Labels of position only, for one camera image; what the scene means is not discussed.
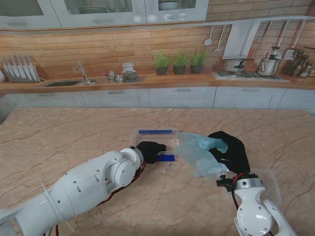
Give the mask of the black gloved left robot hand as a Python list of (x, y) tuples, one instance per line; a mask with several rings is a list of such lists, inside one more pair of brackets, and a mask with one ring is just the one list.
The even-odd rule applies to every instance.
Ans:
[(142, 141), (136, 148), (142, 153), (146, 164), (155, 164), (158, 161), (158, 154), (166, 151), (166, 145), (151, 141)]

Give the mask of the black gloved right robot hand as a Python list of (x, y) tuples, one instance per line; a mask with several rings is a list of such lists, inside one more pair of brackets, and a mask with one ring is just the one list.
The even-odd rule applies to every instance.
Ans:
[(236, 174), (249, 174), (251, 172), (245, 146), (241, 140), (223, 131), (212, 133), (208, 137), (221, 139), (228, 146), (225, 153), (220, 152), (216, 148), (209, 150), (219, 163), (224, 164), (230, 171)]

